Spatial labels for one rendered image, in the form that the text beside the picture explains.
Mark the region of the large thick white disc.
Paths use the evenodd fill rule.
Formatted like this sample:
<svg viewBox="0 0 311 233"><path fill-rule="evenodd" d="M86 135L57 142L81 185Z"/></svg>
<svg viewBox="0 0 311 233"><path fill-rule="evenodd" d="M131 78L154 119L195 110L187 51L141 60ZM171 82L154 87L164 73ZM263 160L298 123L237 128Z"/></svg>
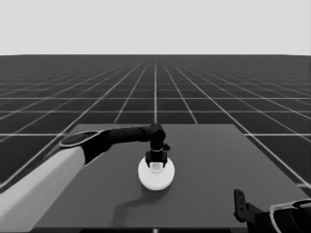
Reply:
<svg viewBox="0 0 311 233"><path fill-rule="evenodd" d="M165 168L162 163L152 162L150 168L147 166L145 157L141 159L138 165L138 178L141 184L153 191L164 190L171 185L175 176L175 166L168 158Z"/></svg>

